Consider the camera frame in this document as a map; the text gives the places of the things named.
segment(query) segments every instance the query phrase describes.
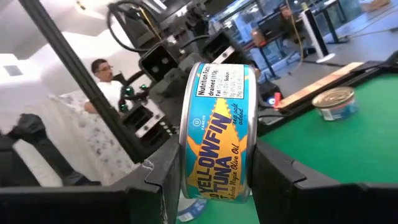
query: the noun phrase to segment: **white shirt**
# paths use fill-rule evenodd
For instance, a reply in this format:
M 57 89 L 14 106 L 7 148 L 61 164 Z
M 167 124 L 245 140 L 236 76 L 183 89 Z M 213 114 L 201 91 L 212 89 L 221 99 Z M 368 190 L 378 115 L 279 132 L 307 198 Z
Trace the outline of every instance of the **white shirt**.
M 119 111 L 119 100 L 120 100 L 120 90 L 123 87 L 122 83 L 118 81 L 111 82 L 99 82 L 97 83 L 99 89 L 103 92 L 105 98 L 109 101 L 109 104 Z M 126 104 L 129 109 L 132 108 L 132 103 L 126 100 Z

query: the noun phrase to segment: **ceiling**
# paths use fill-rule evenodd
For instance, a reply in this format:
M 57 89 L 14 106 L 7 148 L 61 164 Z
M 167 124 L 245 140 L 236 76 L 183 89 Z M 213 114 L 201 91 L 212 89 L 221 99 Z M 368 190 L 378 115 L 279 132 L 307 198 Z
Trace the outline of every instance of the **ceiling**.
M 96 1 L 92 11 L 105 15 L 107 3 Z M 88 16 L 76 8 L 75 0 L 40 0 L 61 31 L 97 36 L 106 29 L 105 21 Z M 47 41 L 38 31 L 18 0 L 0 0 L 0 54 L 28 59 Z

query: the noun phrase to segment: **floor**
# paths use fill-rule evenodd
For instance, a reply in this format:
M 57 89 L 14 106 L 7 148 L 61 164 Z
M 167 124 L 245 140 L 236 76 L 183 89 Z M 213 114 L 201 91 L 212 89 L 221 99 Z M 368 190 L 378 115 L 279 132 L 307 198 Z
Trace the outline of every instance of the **floor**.
M 390 5 L 373 12 L 367 12 L 340 27 L 337 30 L 340 36 L 354 35 L 347 44 L 328 45 L 329 52 L 335 53 L 336 56 L 327 62 L 348 64 L 369 60 L 385 60 L 390 54 L 398 50 L 398 32 L 362 34 L 393 27 L 398 27 L 398 0 L 392 0 Z M 316 61 L 317 56 L 311 55 L 306 60 Z M 279 85 L 284 96 L 289 96 L 339 69 L 338 67 L 310 63 L 302 63 L 299 68 L 295 69 L 297 65 L 298 62 L 295 62 L 276 72 L 281 78 L 273 82 Z

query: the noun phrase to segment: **white curtain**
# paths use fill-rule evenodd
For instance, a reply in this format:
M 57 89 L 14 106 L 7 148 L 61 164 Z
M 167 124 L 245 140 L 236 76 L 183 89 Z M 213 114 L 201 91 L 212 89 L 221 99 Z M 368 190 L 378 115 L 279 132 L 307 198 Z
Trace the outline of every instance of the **white curtain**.
M 40 116 L 49 139 L 70 165 L 90 180 L 110 185 L 124 177 L 134 164 L 119 145 L 103 120 L 83 110 L 86 96 L 79 91 L 62 96 L 50 96 L 45 101 L 26 106 L 21 111 L 0 111 L 0 129 L 9 132 L 21 113 Z M 42 156 L 24 141 L 14 145 L 41 186 L 61 186 L 60 178 Z

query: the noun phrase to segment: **wooden board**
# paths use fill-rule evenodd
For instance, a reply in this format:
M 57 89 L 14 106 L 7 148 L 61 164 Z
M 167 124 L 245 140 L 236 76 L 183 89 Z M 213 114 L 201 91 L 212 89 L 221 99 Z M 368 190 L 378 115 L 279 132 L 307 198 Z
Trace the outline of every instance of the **wooden board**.
M 278 108 L 284 108 L 284 107 L 294 103 L 295 101 L 303 98 L 304 96 L 307 96 L 308 94 L 318 90 L 319 88 L 321 88 L 335 80 L 339 80 L 340 78 L 349 74 L 349 72 L 352 69 L 354 69 L 362 64 L 363 64 L 363 62 L 350 63 L 347 66 L 331 73 L 330 75 L 321 78 L 320 80 L 316 81 L 315 83 L 312 83 L 311 85 L 299 90 L 298 92 L 294 93 L 293 95 L 290 95 L 290 96 L 284 98 L 283 100 L 281 100 L 278 105 Z

